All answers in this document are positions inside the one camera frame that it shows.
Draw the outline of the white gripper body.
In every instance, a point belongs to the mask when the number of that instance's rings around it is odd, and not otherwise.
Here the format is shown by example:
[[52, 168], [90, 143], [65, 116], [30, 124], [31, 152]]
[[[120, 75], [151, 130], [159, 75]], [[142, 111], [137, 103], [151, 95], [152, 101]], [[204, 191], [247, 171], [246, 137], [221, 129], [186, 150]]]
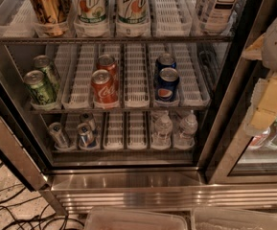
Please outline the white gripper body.
[[272, 125], [277, 117], [277, 73], [268, 79], [258, 79], [250, 107], [244, 118], [244, 132], [256, 136]]

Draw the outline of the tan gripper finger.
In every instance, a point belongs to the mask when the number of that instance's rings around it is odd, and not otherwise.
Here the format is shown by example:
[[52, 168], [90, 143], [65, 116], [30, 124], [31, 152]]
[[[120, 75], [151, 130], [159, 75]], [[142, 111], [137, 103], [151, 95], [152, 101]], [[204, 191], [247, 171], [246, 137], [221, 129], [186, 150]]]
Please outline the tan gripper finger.
[[261, 60], [265, 34], [261, 34], [250, 46], [242, 51], [242, 57], [248, 60]]

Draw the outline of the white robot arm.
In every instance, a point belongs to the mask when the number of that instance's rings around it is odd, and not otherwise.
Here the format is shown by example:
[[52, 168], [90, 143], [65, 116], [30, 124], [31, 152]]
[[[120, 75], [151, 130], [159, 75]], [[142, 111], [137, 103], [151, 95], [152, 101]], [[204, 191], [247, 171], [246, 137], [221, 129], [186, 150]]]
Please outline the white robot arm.
[[244, 118], [244, 131], [255, 136], [266, 131], [277, 117], [277, 17], [253, 44], [242, 52], [242, 57], [259, 60], [272, 71], [267, 79], [258, 79]]

